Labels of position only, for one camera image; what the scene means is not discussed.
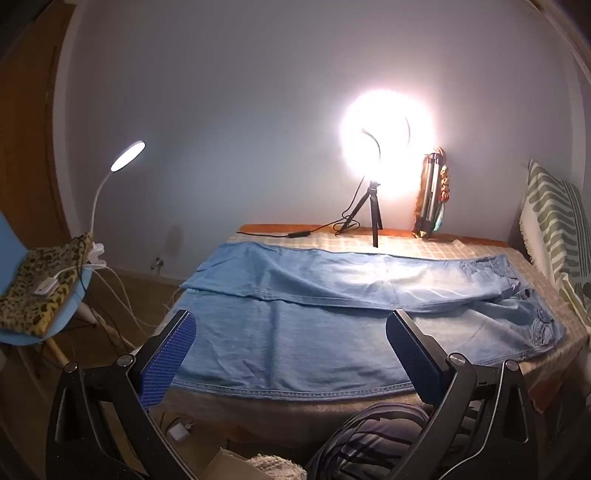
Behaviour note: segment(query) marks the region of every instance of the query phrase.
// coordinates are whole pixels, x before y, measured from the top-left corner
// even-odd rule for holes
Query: mattress
[[[267,245],[291,248],[319,248],[332,252],[376,252],[371,237],[365,235],[334,236],[315,233],[305,238],[273,238],[236,234],[229,242],[257,241]],[[528,280],[554,317],[565,327],[565,334],[550,352],[520,362],[534,404],[547,406],[560,388],[563,372],[573,362],[587,340],[587,332],[554,287],[516,250],[489,245],[466,245],[453,242],[381,236],[380,253],[437,260],[478,258],[505,254]],[[176,312],[172,308],[161,328]],[[414,393],[386,395],[379,400],[420,404]],[[257,400],[197,393],[171,386],[163,400],[168,411],[183,414],[206,423],[235,441],[265,441],[289,447],[320,443],[328,438],[349,416],[379,401],[376,398],[353,401],[302,402]]]

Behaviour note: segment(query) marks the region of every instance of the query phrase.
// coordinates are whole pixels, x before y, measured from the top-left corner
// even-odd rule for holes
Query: jeans
[[[423,260],[223,244],[175,309],[197,338],[173,383],[243,398],[379,397],[412,385],[385,337],[403,308],[448,352],[474,364],[551,349],[564,329],[504,255]]]

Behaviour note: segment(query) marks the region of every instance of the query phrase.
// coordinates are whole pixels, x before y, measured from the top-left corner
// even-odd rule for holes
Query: black tripod
[[[369,207],[371,208],[371,231],[374,237],[374,247],[376,248],[378,247],[378,230],[384,228],[382,227],[382,216],[379,214],[378,186],[379,183],[377,181],[369,182],[368,191],[359,199],[359,202],[355,205],[351,215],[347,215],[347,220],[338,231],[338,233],[343,233],[349,228],[351,221],[355,215],[357,215],[357,212],[361,209],[365,201],[369,198]]]

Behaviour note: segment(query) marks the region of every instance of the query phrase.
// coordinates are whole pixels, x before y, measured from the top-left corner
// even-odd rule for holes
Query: white desk lamp
[[[113,164],[111,165],[111,170],[105,176],[103,181],[100,183],[98,189],[96,189],[95,201],[92,204],[92,216],[90,217],[90,233],[94,232],[96,202],[99,199],[99,193],[100,193],[100,190],[102,189],[103,185],[106,183],[107,180],[109,180],[110,176],[113,175],[113,172],[121,170],[123,167],[125,167],[127,164],[129,164],[132,160],[134,160],[141,153],[141,151],[145,148],[145,146],[146,146],[145,143],[142,141],[137,141],[137,142],[132,143],[129,147],[127,147],[125,150],[123,150],[121,155],[119,155],[119,157],[117,157],[117,160],[115,160],[113,162]],[[105,247],[103,244],[93,243],[92,250],[88,254],[88,261],[91,264],[95,264],[95,265],[100,265],[100,264],[106,265],[106,262],[104,260],[99,259],[99,256],[102,255],[104,252],[105,252]]]

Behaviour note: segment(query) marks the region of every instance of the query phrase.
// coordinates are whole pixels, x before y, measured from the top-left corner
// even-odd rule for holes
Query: lamp head
[[[111,171],[118,171],[125,167],[129,162],[131,162],[135,157],[137,157],[141,151],[145,148],[146,144],[144,142],[137,141],[132,143],[129,147],[127,147],[121,155],[115,160],[115,162],[111,165]]]
[[[426,152],[434,144],[428,112],[410,98],[392,90],[372,90],[357,98],[340,128],[343,155],[356,175],[387,184],[420,177]]]

